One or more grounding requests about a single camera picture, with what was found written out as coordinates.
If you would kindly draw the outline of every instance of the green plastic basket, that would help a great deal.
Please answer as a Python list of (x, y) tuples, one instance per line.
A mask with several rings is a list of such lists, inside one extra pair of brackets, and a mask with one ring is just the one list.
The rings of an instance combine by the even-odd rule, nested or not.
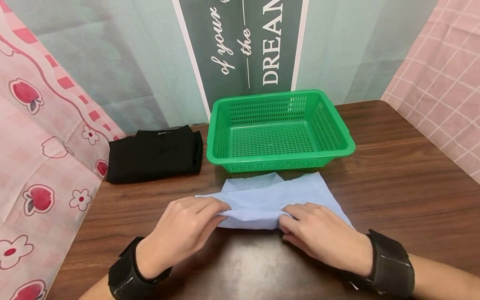
[(322, 91), (224, 98), (213, 105), (207, 159), (228, 172), (323, 167), (354, 150)]

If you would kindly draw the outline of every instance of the light blue cloth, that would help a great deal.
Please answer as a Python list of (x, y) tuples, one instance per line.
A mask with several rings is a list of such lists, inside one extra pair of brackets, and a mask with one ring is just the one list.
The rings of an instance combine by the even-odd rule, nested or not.
[(278, 219), (285, 214), (283, 207), (307, 202), (330, 208), (352, 226), (318, 172), (287, 181), (283, 181), (276, 173), (229, 179), (225, 181), (221, 192), (196, 197), (208, 196), (222, 200), (232, 208), (221, 213), (228, 216), (219, 225), (223, 228), (275, 229)]

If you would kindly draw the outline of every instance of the folded black clothing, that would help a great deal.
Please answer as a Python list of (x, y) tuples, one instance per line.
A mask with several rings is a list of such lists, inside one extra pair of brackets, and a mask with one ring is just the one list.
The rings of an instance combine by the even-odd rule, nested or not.
[(109, 142), (106, 181), (115, 184), (198, 174), (202, 165), (200, 132), (187, 126), (172, 130), (142, 131)]

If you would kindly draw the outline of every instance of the pink curtain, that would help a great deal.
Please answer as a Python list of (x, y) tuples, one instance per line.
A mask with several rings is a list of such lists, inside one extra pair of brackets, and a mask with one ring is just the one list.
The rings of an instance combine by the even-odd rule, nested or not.
[(123, 132), (0, 0), (0, 298), (42, 300)]
[(383, 100), (480, 183), (480, 1), (440, 0)]

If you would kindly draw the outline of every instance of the brown table surface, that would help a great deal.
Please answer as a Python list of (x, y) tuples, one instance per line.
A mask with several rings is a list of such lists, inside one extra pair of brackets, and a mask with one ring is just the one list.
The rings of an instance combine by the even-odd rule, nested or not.
[[(337, 107), (357, 144), (320, 173), (354, 227), (390, 236), (414, 254), (480, 275), (480, 186), (382, 101)], [(199, 126), (206, 148), (207, 125)], [(278, 172), (292, 179), (313, 169)], [(220, 191), (242, 177), (210, 164), (199, 176), (103, 182), (48, 296), (78, 299), (135, 236), (147, 235), (168, 203)], [(218, 228), (176, 266), (153, 299), (376, 299), (332, 268), (283, 244), (277, 230)]]

